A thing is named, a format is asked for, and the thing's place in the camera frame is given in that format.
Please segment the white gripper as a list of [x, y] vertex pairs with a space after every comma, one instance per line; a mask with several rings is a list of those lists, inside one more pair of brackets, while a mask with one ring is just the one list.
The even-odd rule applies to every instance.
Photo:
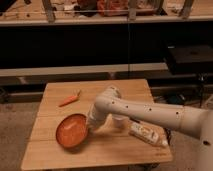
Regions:
[[86, 125], [91, 131], [98, 130], [105, 124], [109, 112], [92, 105], [87, 114]]

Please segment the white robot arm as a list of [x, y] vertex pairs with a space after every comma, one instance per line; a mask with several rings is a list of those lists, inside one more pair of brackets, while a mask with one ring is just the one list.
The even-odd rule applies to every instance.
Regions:
[[198, 139], [196, 171], [213, 171], [213, 110], [124, 100], [115, 86], [109, 86], [96, 96], [88, 112], [88, 127], [99, 129], [109, 114], [145, 121]]

